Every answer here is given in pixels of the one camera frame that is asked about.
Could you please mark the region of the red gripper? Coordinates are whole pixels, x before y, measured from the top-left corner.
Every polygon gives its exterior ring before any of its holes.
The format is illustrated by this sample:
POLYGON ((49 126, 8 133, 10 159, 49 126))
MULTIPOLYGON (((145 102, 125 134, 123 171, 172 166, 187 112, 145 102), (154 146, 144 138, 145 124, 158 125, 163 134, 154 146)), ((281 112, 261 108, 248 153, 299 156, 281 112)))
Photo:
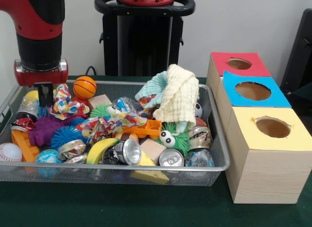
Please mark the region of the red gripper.
POLYGON ((59 65, 51 70, 34 71, 25 68, 20 60, 14 61, 14 74, 19 86, 34 86, 38 83, 47 83, 48 93, 45 96, 44 86, 38 84, 39 105, 51 107, 54 102, 53 84, 66 83, 68 78, 68 63, 61 59, 59 65))

